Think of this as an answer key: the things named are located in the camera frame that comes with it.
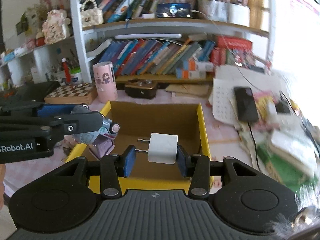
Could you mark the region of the wooden chess board box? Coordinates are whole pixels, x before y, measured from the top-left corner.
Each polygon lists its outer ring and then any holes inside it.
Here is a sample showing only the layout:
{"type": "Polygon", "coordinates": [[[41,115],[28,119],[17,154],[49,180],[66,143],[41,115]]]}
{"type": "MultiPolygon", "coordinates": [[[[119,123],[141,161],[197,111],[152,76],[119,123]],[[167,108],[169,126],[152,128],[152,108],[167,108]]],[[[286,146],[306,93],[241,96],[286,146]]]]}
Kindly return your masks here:
{"type": "Polygon", "coordinates": [[[92,83],[61,86],[48,94],[44,101],[49,104],[90,105],[97,98],[97,89],[92,83]]]}

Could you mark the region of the white bookshelf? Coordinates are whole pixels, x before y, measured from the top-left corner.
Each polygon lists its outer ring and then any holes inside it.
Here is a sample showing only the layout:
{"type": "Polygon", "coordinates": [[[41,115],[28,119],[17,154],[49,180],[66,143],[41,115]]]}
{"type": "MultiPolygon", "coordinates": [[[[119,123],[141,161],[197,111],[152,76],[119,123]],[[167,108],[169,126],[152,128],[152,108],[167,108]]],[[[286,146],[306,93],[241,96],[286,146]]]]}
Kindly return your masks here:
{"type": "MultiPolygon", "coordinates": [[[[18,35],[16,24],[28,7],[35,5],[39,0],[1,0],[3,41],[6,48],[15,49],[25,42],[25,35],[18,35]]],[[[50,0],[52,7],[59,5],[59,0],[50,0]]],[[[70,7],[71,29],[73,34],[78,64],[84,82],[92,81],[91,64],[94,60],[89,56],[93,48],[99,46],[103,40],[117,35],[132,34],[217,34],[223,32],[227,35],[246,37],[248,34],[269,38],[270,33],[257,28],[244,25],[216,21],[210,22],[203,17],[196,18],[139,18],[115,23],[106,23],[91,27],[82,27],[80,15],[80,0],[64,0],[70,7]]]]}

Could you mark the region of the orange white medicine box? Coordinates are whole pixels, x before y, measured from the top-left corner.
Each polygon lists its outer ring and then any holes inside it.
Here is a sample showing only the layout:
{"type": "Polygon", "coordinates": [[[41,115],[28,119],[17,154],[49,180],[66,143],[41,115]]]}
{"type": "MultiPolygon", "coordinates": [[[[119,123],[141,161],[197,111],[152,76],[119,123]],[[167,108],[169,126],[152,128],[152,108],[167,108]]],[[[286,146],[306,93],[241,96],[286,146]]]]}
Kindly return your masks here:
{"type": "Polygon", "coordinates": [[[199,72],[197,70],[184,70],[181,68],[176,69],[176,77],[178,79],[205,79],[207,77],[206,72],[199,72]]]}
{"type": "Polygon", "coordinates": [[[214,70],[214,65],[210,61],[187,60],[183,61],[183,69],[198,72],[212,72],[214,70]]]}

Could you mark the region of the cream quilted handbag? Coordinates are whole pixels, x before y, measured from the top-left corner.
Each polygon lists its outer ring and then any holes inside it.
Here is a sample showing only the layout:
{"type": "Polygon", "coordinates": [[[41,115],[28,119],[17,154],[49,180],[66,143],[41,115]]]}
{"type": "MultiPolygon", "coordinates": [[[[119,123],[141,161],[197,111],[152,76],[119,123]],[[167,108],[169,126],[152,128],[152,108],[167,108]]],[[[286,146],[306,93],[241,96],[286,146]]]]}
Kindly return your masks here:
{"type": "Polygon", "coordinates": [[[81,24],[83,28],[91,27],[94,25],[103,24],[103,11],[100,7],[97,6],[95,0],[85,0],[81,5],[81,24]],[[93,5],[93,9],[85,10],[86,4],[93,5]]]}

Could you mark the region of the red white pen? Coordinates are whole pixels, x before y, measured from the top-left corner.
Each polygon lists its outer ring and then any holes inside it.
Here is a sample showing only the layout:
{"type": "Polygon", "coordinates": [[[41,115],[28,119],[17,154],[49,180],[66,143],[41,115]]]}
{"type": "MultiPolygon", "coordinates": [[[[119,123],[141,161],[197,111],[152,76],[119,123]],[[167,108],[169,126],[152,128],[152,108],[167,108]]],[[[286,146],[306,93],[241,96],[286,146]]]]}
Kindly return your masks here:
{"type": "Polygon", "coordinates": [[[66,58],[62,59],[62,67],[63,67],[63,70],[65,72],[65,77],[66,77],[65,83],[69,84],[69,83],[71,83],[71,74],[69,72],[69,67],[68,67],[68,63],[67,63],[66,58]]]}

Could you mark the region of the white green lidded jar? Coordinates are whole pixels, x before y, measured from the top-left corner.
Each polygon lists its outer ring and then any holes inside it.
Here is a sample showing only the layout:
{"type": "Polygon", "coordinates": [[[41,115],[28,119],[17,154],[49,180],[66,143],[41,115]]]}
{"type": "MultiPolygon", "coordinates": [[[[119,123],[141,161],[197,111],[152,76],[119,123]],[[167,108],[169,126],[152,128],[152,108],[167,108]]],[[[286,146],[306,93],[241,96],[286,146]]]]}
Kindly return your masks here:
{"type": "Polygon", "coordinates": [[[71,74],[71,82],[73,84],[81,84],[83,83],[83,78],[81,74],[81,69],[79,67],[70,69],[71,74]]]}

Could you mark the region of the black smartphone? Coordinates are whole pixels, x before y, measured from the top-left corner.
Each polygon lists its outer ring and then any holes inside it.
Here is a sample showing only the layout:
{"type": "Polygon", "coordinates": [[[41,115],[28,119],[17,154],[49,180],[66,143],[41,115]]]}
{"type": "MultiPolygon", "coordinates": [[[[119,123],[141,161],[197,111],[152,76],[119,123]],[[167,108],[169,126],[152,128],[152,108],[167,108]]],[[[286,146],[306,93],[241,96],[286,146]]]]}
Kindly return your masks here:
{"type": "Polygon", "coordinates": [[[240,122],[255,123],[259,115],[253,92],[249,87],[234,87],[237,117],[240,122]]]}

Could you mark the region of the grey purple toy car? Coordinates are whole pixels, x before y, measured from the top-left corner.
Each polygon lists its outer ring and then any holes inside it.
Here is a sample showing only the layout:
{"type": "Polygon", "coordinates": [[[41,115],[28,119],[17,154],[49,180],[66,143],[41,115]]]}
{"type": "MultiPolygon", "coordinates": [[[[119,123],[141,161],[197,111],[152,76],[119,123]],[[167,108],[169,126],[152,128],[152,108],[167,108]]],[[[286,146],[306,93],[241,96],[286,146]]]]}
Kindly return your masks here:
{"type": "Polygon", "coordinates": [[[89,146],[89,151],[96,159],[109,155],[114,149],[114,140],[120,131],[120,124],[102,116],[101,127],[97,131],[73,134],[78,143],[89,146]]]}

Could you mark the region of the black binder clip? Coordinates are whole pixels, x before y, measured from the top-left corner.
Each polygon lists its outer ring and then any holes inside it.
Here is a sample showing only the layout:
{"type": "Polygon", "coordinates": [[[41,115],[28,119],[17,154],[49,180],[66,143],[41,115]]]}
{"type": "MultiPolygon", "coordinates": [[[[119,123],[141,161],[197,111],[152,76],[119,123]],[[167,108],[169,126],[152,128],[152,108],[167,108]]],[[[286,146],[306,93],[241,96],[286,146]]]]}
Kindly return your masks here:
{"type": "Polygon", "coordinates": [[[68,157],[73,150],[71,147],[63,147],[62,149],[63,149],[63,153],[66,157],[68,157]]]}

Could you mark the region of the yellow cardboard box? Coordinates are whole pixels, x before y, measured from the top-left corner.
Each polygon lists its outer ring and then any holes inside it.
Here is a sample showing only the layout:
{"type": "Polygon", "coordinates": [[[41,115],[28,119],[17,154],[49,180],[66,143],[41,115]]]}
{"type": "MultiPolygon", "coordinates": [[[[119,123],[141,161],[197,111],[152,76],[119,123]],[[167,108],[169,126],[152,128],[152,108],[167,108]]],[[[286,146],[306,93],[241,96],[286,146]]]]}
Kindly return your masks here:
{"type": "Polygon", "coordinates": [[[113,153],[123,154],[136,147],[134,163],[127,178],[119,178],[122,191],[188,191],[190,176],[181,175],[174,150],[182,146],[189,154],[210,156],[202,105],[137,104],[108,102],[101,113],[120,124],[113,153]]]}

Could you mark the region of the pink floral decorated figure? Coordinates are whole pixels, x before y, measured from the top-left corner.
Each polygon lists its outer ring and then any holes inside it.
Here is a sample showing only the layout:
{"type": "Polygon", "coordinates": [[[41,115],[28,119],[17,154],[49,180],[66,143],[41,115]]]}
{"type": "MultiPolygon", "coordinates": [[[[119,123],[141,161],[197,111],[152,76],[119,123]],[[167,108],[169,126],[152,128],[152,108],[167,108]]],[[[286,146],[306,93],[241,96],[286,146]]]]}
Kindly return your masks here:
{"type": "Polygon", "coordinates": [[[70,37],[69,25],[71,19],[63,9],[51,10],[47,14],[47,19],[42,25],[45,44],[54,44],[70,37]]]}

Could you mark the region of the pink checkered tablecloth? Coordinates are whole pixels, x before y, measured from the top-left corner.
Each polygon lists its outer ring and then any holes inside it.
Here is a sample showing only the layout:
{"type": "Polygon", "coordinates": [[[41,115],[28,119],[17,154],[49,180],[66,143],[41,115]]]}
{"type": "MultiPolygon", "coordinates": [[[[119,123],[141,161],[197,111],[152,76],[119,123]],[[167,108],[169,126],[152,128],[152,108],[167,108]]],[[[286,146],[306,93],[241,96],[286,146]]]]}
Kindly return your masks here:
{"type": "Polygon", "coordinates": [[[151,100],[134,99],[120,91],[116,101],[94,100],[90,109],[100,111],[120,125],[114,140],[99,136],[93,144],[86,145],[68,135],[51,157],[2,165],[3,193],[12,196],[18,189],[77,157],[96,161],[97,150],[120,155],[130,145],[135,146],[132,170],[127,178],[120,178],[122,190],[188,190],[191,180],[181,175],[177,164],[148,160],[148,140],[152,133],[176,135],[178,144],[191,155],[204,154],[213,161],[231,156],[257,170],[264,169],[263,163],[240,145],[236,130],[214,119],[207,99],[176,96],[163,90],[151,100]]]}

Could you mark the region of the red book box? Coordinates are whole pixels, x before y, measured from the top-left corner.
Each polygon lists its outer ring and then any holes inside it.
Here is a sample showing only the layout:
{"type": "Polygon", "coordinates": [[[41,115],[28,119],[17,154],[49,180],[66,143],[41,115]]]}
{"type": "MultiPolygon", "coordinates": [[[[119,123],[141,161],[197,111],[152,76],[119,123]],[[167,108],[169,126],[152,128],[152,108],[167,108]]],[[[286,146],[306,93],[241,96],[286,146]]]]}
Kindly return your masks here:
{"type": "Polygon", "coordinates": [[[216,44],[219,48],[238,49],[245,51],[252,50],[251,41],[233,36],[216,36],[216,44]]]}

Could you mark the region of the white power plug adapter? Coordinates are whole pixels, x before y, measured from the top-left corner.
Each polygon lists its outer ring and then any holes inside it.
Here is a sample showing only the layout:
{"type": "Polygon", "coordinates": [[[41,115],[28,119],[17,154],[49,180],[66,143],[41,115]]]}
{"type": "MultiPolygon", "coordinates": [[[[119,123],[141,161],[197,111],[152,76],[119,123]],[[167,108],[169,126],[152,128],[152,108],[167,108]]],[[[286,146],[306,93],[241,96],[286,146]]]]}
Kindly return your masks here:
{"type": "Polygon", "coordinates": [[[148,162],[174,165],[177,157],[178,136],[172,134],[151,133],[149,139],[137,139],[148,143],[148,150],[139,150],[148,155],[148,162]]]}

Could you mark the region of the phone with lit screen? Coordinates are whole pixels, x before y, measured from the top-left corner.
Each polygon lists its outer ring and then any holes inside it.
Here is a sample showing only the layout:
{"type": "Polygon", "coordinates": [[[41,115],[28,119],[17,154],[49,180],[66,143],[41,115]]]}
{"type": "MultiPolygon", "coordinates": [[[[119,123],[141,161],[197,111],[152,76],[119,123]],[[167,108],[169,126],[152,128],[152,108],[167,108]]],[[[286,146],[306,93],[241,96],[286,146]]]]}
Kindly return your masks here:
{"type": "Polygon", "coordinates": [[[157,18],[191,18],[191,5],[189,3],[162,3],[157,5],[157,18]]]}

